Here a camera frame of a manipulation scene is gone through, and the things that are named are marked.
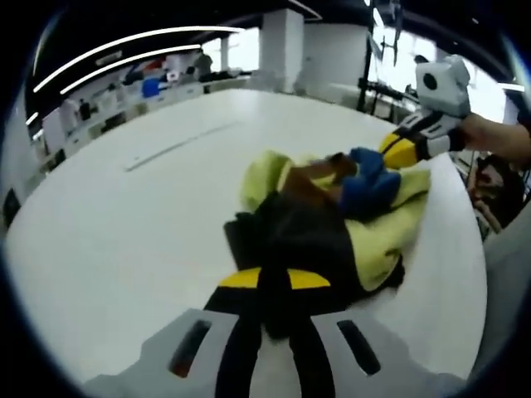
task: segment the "blue object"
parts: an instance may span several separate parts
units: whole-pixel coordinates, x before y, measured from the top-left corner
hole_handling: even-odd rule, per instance
[[[159,93],[158,78],[146,79],[142,82],[142,96],[144,98],[155,97]]]
[[[400,189],[400,174],[385,168],[379,152],[354,148],[348,156],[357,163],[358,174],[342,181],[339,209],[343,216],[366,221],[389,211]]]

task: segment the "window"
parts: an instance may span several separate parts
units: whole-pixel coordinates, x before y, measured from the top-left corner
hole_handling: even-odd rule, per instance
[[[257,70],[260,67],[260,30],[257,27],[229,36],[229,68]]]
[[[205,54],[212,58],[212,72],[219,72],[222,69],[222,40],[207,41],[201,48]]]
[[[472,112],[486,119],[502,123],[505,113],[505,92],[496,80],[487,75],[478,66],[464,60],[470,74],[468,95]]]
[[[396,31],[393,27],[374,27],[374,41],[381,46],[382,42],[392,46],[395,41]],[[402,31],[398,38],[397,64],[394,65],[394,50],[387,47],[383,51],[383,60],[380,62],[371,59],[371,69],[368,79],[380,80],[389,84],[393,89],[404,91],[407,85],[417,87],[415,78],[415,56],[421,55],[429,61],[436,59],[436,45],[433,41]]]

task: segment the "table surface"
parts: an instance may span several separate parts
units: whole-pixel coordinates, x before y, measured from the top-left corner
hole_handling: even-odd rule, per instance
[[[253,158],[267,148],[295,158],[376,148],[392,129],[333,104],[228,90],[96,139],[33,192],[7,235],[12,282],[37,335],[73,381],[124,370],[146,338],[201,308],[235,270],[222,226],[240,210]],[[432,189],[404,283],[359,305],[423,366],[466,378],[485,319],[480,233],[449,157],[423,167]]]

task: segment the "ceiling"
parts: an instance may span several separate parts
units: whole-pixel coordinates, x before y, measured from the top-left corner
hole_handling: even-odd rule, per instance
[[[372,21],[363,0],[300,1],[320,14],[325,23],[363,25]],[[151,0],[149,3],[150,7],[146,7],[145,2],[130,0],[71,2],[55,21],[51,21],[53,28],[41,47],[35,75],[32,71],[28,74],[28,87],[88,50],[139,32],[191,25],[259,26],[261,14],[286,7],[302,12],[307,18],[314,17],[287,0],[194,0],[186,6],[175,1]],[[402,0],[401,3],[405,10],[405,30],[431,38],[450,53],[466,56],[496,80],[513,79],[501,32],[511,37],[517,47],[531,48],[523,42],[529,34],[518,35],[518,23],[510,19],[514,7],[518,6],[517,0]],[[376,0],[376,4],[385,23],[392,23],[389,0]],[[160,35],[124,44],[120,50],[125,58],[160,48],[200,43],[215,36],[219,33]],[[41,98],[46,103],[55,102],[60,89],[94,69],[94,58],[80,62],[45,86]]]

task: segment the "crumpled fabric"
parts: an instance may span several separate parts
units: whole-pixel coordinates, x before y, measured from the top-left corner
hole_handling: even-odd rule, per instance
[[[239,269],[281,263],[344,279],[342,289],[366,297],[402,267],[429,187],[428,170],[387,170],[382,155],[365,148],[300,164],[267,151],[246,170],[246,213],[226,225],[227,238],[233,254],[245,247],[235,255]]]

